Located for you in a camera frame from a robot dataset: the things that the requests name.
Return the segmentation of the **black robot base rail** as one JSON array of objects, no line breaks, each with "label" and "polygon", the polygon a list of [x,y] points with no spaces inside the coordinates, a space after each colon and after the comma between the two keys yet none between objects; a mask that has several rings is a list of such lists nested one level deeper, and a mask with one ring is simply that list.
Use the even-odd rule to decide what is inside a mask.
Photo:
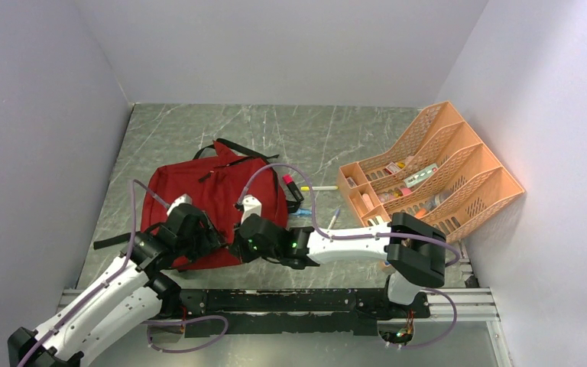
[{"label": "black robot base rail", "polygon": [[422,291],[409,305],[389,301],[382,288],[184,289],[180,297],[188,313],[154,325],[176,330],[186,321],[187,338],[211,336],[214,315],[227,319],[229,334],[350,332],[392,343],[410,341],[421,322],[498,320],[491,293],[484,289]]}]

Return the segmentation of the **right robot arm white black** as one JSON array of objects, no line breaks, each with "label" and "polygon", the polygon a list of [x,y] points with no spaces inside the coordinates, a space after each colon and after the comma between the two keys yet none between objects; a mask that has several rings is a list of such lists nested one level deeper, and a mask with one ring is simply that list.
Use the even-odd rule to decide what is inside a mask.
[{"label": "right robot arm white black", "polygon": [[384,261],[393,269],[386,287],[388,300],[409,305],[424,288],[445,284],[445,235],[407,213],[396,213],[387,223],[355,229],[286,229],[251,214],[235,231],[229,251],[241,262],[268,258],[302,270],[335,261]]}]

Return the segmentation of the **red student backpack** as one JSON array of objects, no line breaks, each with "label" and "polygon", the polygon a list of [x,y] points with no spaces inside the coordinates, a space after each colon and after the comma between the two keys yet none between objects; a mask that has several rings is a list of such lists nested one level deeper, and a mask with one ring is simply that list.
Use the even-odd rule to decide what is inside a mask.
[{"label": "red student backpack", "polygon": [[190,161],[159,167],[152,175],[144,198],[141,231],[167,220],[167,209],[188,194],[191,205],[202,210],[217,229],[222,247],[198,260],[177,258],[169,269],[178,271],[223,268],[244,264],[229,251],[242,217],[241,201],[252,195],[262,204],[261,217],[286,228],[288,214],[301,203],[286,198],[285,183],[273,168],[275,156],[265,155],[218,138],[205,156],[199,150]]}]

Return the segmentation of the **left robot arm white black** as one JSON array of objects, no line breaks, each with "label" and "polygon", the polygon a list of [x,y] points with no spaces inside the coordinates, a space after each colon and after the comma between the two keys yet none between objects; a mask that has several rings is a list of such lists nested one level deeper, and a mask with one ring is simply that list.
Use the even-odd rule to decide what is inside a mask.
[{"label": "left robot arm white black", "polygon": [[129,238],[127,251],[77,298],[34,330],[21,327],[9,336],[11,366],[88,366],[143,322],[163,326],[168,317],[186,315],[180,286],[163,271],[181,256],[198,260],[224,242],[208,216],[188,203]]}]

